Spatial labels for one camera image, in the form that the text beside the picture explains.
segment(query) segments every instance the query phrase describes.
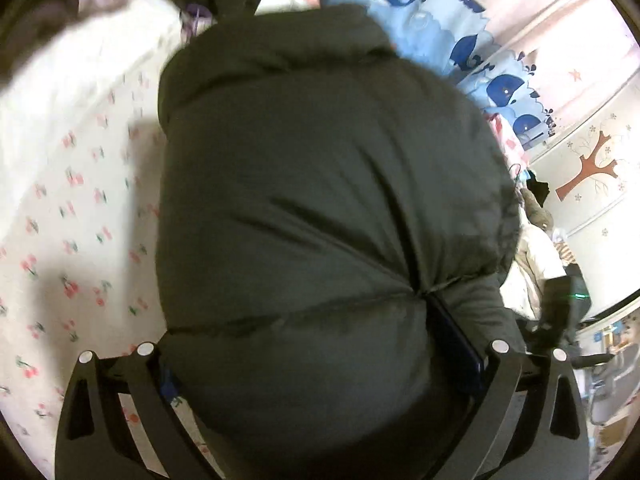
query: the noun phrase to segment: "jacket hood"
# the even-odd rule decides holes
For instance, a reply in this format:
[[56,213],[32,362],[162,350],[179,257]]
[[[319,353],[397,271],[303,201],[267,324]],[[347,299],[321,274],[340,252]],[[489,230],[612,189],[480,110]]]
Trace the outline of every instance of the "jacket hood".
[[356,5],[220,23],[194,38],[165,67],[158,93],[160,123],[166,130],[178,108],[218,85],[395,56],[382,28]]

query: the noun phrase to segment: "tree decal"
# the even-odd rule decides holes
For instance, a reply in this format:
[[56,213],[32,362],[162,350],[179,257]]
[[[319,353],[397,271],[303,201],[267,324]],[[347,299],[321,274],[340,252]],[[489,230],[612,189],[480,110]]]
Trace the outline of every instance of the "tree decal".
[[598,142],[596,143],[596,147],[593,149],[591,154],[587,158],[585,158],[584,155],[580,155],[580,162],[582,163],[580,173],[574,176],[569,182],[564,184],[564,186],[560,186],[558,189],[556,189],[556,194],[558,195],[560,202],[562,202],[566,198],[566,196],[571,193],[571,191],[583,180],[593,177],[596,174],[608,174],[613,178],[618,178],[617,174],[614,171],[614,168],[618,163],[617,160],[613,159],[603,167],[599,167],[598,165],[596,165],[596,156],[598,155],[598,152],[609,140],[611,140],[611,136],[606,136],[604,132],[600,130],[600,133],[598,135]]

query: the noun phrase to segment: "dark green puffer jacket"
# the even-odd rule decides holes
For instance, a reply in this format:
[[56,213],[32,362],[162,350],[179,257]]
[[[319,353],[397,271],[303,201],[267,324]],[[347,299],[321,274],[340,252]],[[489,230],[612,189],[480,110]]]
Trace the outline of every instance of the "dark green puffer jacket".
[[513,184],[481,113],[355,6],[214,26],[168,63],[161,350],[232,478],[413,479],[466,399],[425,329],[523,348]]

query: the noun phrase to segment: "white garment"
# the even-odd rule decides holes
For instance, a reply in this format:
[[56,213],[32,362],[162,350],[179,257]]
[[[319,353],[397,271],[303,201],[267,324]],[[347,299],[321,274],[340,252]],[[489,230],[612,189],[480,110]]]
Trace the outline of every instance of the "white garment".
[[66,29],[0,91],[0,240],[60,139],[171,30],[180,30],[171,2],[133,0]]
[[553,242],[542,229],[526,222],[515,260],[500,288],[504,306],[527,319],[539,319],[545,281],[565,275]]

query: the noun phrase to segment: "white bed sheet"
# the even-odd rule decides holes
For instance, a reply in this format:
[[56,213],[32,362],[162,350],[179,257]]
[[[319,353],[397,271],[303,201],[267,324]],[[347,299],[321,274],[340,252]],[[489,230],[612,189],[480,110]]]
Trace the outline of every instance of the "white bed sheet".
[[[263,0],[260,12],[308,6]],[[79,353],[127,354],[166,330],[154,265],[157,97],[180,42],[171,3],[135,0],[67,31],[0,96],[0,410],[47,479]],[[162,474],[135,406],[123,406],[146,465]],[[187,403],[174,407],[214,465]]]
[[168,0],[133,0],[62,32],[2,89],[0,240],[60,139],[116,78],[179,27],[178,9]]

